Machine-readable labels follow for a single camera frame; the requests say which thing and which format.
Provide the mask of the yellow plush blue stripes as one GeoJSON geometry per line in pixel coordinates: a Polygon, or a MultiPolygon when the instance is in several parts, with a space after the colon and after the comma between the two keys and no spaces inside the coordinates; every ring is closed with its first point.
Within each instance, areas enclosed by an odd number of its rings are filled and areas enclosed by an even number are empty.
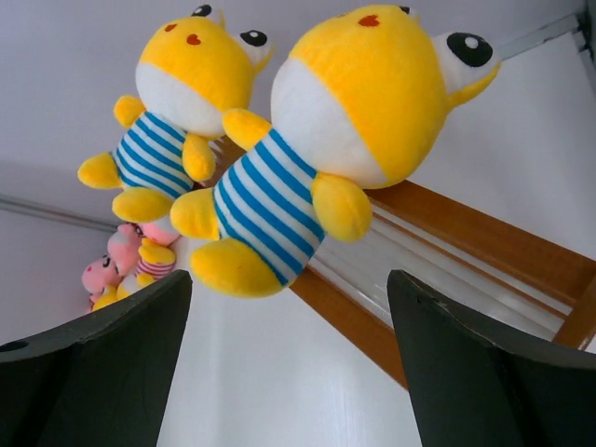
{"type": "Polygon", "coordinates": [[[209,4],[160,26],[135,69],[134,96],[120,97],[125,133],[115,149],[78,169],[94,189],[116,189],[113,213],[136,224],[169,214],[173,202],[216,169],[210,142],[224,135],[224,112],[250,104],[254,80],[274,52],[266,33],[231,34],[209,4]]]}
{"type": "Polygon", "coordinates": [[[242,156],[171,208],[174,228],[199,241],[189,257],[195,278],[266,297],[303,273],[325,237],[362,238],[373,216],[368,192],[408,178],[448,114],[499,68],[483,37],[432,36],[404,6],[359,7],[316,25],[278,69],[269,119],[224,113],[242,156]]]}

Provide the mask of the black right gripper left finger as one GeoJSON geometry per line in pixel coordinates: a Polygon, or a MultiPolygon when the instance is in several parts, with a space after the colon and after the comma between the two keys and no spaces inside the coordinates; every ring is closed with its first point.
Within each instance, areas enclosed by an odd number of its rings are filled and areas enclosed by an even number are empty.
{"type": "Polygon", "coordinates": [[[177,270],[1,347],[4,446],[155,446],[192,295],[177,270]]]}

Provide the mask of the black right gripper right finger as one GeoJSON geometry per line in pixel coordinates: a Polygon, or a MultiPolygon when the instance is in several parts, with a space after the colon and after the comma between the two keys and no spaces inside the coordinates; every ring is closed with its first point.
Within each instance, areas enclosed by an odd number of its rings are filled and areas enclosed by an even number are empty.
{"type": "Polygon", "coordinates": [[[594,445],[593,354],[485,316],[403,270],[386,288],[423,445],[594,445]]]}

